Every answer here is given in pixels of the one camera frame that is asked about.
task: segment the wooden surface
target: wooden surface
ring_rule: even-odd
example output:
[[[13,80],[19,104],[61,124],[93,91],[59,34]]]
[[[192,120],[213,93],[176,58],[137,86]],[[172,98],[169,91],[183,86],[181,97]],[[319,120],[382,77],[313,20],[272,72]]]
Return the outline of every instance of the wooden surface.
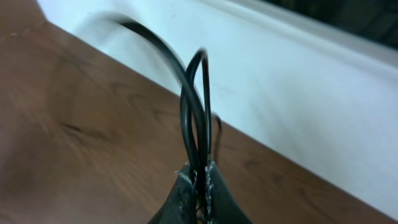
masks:
[[[178,97],[44,22],[0,41],[0,223],[145,223],[187,161]],[[254,223],[394,223],[224,124]]]

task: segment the dark window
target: dark window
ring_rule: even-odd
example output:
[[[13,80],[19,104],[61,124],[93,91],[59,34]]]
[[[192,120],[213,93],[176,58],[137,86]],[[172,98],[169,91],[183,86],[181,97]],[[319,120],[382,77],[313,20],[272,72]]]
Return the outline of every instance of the dark window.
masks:
[[[398,0],[263,0],[398,49]]]

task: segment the wooden table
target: wooden table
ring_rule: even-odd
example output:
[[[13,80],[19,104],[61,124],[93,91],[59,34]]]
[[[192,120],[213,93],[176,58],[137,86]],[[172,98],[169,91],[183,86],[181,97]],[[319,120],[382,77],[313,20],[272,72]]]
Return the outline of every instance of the wooden table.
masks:
[[[0,223],[145,223],[187,161],[179,98],[48,22],[0,37]],[[254,223],[395,223],[224,124]]]

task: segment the dark background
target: dark background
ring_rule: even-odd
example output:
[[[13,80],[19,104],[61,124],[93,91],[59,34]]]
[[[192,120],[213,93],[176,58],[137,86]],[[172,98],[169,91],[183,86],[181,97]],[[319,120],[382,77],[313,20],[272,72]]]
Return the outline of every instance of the dark background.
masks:
[[[398,49],[398,0],[263,0]]]

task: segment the white wall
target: white wall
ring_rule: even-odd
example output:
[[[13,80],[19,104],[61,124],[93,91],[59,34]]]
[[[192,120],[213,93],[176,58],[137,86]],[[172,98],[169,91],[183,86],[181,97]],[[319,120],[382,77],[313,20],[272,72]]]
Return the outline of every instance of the white wall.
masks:
[[[88,29],[87,21],[101,11],[131,16],[186,64],[207,48],[212,107],[223,120],[398,219],[394,51],[254,1],[39,3],[56,25],[176,94],[177,82],[149,44],[122,29],[105,39],[113,28]]]

